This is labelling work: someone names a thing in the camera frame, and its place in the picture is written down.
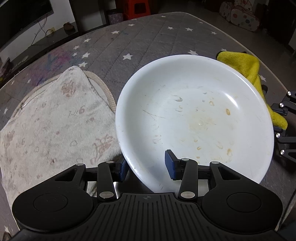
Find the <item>crosshair logo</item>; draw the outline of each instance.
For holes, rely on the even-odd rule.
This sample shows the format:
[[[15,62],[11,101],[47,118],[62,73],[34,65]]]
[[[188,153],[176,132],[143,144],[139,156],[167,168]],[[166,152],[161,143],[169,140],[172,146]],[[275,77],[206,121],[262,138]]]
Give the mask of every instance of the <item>crosshair logo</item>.
[[[149,200],[151,197],[150,196],[145,196],[145,197],[143,197],[145,200]]]

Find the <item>white bowl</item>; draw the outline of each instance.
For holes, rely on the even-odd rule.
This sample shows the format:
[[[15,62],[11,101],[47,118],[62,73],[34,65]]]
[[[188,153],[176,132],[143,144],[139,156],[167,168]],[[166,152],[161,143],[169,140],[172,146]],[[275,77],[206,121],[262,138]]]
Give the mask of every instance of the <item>white bowl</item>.
[[[274,135],[265,102],[240,73],[202,56],[174,55],[139,69],[117,103],[116,131],[124,157],[153,192],[178,193],[165,150],[200,165],[219,161],[259,183]],[[199,195],[208,191],[199,181]]]

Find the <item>beige woven trim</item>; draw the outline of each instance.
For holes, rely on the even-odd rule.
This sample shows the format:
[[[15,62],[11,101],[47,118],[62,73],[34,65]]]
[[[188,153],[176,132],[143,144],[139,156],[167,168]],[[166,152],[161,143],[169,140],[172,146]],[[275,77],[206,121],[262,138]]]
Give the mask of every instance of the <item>beige woven trim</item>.
[[[109,88],[107,87],[107,85],[101,80],[101,78],[99,76],[97,76],[96,74],[94,74],[93,72],[90,71],[83,71],[85,73],[85,75],[92,79],[94,82],[96,82],[100,88],[103,90],[103,92],[105,93],[107,100],[109,102],[109,106],[110,109],[115,113],[116,111],[116,103],[115,100],[113,98],[113,95],[111,93],[111,91],[109,90]],[[40,88],[42,88],[43,86],[49,84],[50,82],[57,80],[62,74],[56,75],[50,79],[48,79],[47,81],[45,81],[44,83],[42,83],[41,85],[36,86],[34,89],[32,89],[23,99],[22,101],[17,105],[15,111],[12,113],[11,118],[15,117],[16,113],[22,109],[22,105],[26,102],[26,100],[33,94],[35,93],[37,90],[39,90]]]
[[[189,14],[190,16],[193,16],[201,21],[203,21],[204,23],[207,23],[208,25],[212,26],[213,28],[219,30],[220,32],[224,33],[227,37],[231,38],[232,40],[234,40],[236,43],[238,43],[240,46],[242,46],[244,49],[246,49],[247,51],[249,51],[253,56],[255,56],[257,59],[259,59],[251,50],[249,50],[247,47],[245,47],[243,44],[241,44],[240,42],[238,42],[236,39],[234,39],[233,37],[231,37],[229,34],[225,33],[224,31],[222,31],[221,29],[215,27],[214,25],[190,14],[190,13],[187,13]],[[259,59],[260,63],[275,77],[275,79],[281,84],[281,86],[284,88],[285,91],[288,91],[288,89],[285,87],[285,85],[280,81],[280,79],[270,70],[270,68],[267,67],[267,65],[265,63],[263,63],[263,61],[261,59]]]

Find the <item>patterned towel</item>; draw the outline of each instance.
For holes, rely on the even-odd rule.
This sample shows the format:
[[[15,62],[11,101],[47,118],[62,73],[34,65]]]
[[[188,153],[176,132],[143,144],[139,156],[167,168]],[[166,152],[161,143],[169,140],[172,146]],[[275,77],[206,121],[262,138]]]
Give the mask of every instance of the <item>patterned towel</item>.
[[[77,66],[68,68],[0,131],[2,185],[15,198],[76,163],[120,154],[115,114]],[[95,183],[88,193],[96,194]]]

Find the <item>microfiber cloth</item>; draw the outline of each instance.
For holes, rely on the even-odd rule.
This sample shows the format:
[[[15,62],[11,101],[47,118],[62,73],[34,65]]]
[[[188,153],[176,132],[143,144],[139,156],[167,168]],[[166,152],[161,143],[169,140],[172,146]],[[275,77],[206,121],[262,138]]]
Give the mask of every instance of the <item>microfiber cloth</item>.
[[[263,100],[265,101],[264,94],[261,88],[259,71],[259,60],[247,53],[222,51],[217,54],[216,59],[228,66],[232,67],[239,73],[241,73],[259,92]],[[288,123],[284,117],[274,112],[268,104],[266,104],[269,111],[272,123],[274,126],[280,127],[286,130]]]

